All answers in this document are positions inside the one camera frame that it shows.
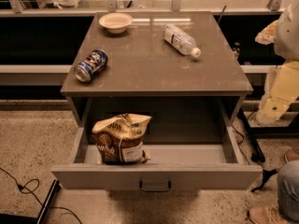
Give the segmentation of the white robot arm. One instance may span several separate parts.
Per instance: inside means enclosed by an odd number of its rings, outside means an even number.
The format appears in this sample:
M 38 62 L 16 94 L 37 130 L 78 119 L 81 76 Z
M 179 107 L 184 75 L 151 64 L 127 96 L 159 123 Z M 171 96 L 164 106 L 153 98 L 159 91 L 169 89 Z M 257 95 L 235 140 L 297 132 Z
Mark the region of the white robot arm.
M 299 97 L 299 0 L 293 0 L 280 17 L 261 30 L 257 43 L 274 45 L 284 63 L 270 68 L 256 119 L 262 124 L 279 120 Z

